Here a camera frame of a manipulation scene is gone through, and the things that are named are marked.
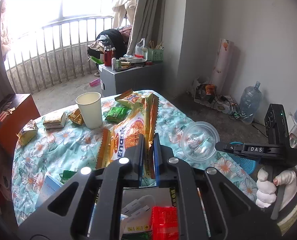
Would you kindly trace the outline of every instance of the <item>white glove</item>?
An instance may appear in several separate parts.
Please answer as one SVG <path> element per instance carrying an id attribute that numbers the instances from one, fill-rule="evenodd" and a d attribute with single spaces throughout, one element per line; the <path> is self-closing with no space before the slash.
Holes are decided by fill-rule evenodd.
<path id="1" fill-rule="evenodd" d="M 258 191 L 256 192 L 257 200 L 255 204 L 261 208 L 271 206 L 276 200 L 276 186 L 285 184 L 284 196 L 280 210 L 282 210 L 294 197 L 297 191 L 296 175 L 294 171 L 285 170 L 275 177 L 273 183 L 268 181 L 268 173 L 261 168 L 257 174 L 256 185 Z"/>

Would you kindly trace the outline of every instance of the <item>green plastic basket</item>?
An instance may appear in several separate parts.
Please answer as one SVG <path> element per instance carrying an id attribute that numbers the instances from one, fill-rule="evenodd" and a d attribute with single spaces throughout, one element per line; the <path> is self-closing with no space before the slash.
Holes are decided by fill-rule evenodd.
<path id="1" fill-rule="evenodd" d="M 147 60 L 148 61 L 163 61 L 163 49 L 148 49 Z"/>

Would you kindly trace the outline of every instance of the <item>white paper cup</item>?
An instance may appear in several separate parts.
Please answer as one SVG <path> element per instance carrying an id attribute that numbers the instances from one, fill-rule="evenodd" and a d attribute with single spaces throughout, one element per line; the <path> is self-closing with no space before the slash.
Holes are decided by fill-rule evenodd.
<path id="1" fill-rule="evenodd" d="M 94 129 L 102 125 L 101 94 L 89 92 L 76 98 L 76 103 L 81 111 L 87 128 Z"/>

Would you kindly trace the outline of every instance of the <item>gray cabinet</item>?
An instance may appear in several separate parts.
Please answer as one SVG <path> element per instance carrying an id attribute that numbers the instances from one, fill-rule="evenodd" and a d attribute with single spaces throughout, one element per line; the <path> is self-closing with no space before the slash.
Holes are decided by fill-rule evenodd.
<path id="1" fill-rule="evenodd" d="M 108 97 L 121 94 L 129 89 L 151 89 L 158 93 L 163 84 L 163 63 L 114 71 L 112 67 L 99 66 L 102 95 Z"/>

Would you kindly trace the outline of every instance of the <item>red snack packet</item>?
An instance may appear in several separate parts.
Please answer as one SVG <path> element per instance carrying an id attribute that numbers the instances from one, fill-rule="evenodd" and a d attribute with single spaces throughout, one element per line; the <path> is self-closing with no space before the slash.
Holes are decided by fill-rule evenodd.
<path id="1" fill-rule="evenodd" d="M 176 207 L 153 207 L 151 221 L 153 240 L 179 239 Z"/>

